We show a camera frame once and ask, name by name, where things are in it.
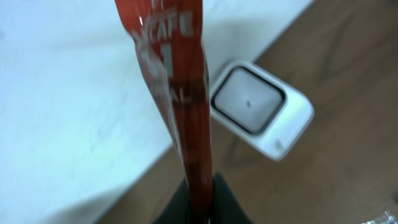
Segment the red white tube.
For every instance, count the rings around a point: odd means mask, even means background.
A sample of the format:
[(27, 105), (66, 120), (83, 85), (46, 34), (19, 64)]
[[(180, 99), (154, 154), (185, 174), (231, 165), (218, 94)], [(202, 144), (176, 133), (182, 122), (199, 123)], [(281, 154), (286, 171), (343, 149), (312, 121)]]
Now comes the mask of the red white tube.
[(116, 0), (144, 81), (183, 163), (185, 223), (209, 223), (213, 199), (202, 0)]

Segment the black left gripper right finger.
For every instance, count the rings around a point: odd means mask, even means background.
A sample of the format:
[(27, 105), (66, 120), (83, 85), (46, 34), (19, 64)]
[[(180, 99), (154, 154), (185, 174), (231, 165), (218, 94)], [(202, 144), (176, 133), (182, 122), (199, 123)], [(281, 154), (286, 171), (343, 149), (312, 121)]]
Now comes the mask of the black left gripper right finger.
[(253, 224), (221, 174), (213, 176), (211, 224)]

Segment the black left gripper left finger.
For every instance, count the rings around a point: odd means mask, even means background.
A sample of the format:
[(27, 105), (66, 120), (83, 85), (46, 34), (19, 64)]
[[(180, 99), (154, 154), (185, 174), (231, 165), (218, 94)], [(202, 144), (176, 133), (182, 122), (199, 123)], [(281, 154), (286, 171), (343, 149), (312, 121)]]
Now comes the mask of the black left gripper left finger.
[(188, 224), (190, 209), (188, 186), (186, 181), (183, 180), (163, 212), (153, 221), (153, 224)]

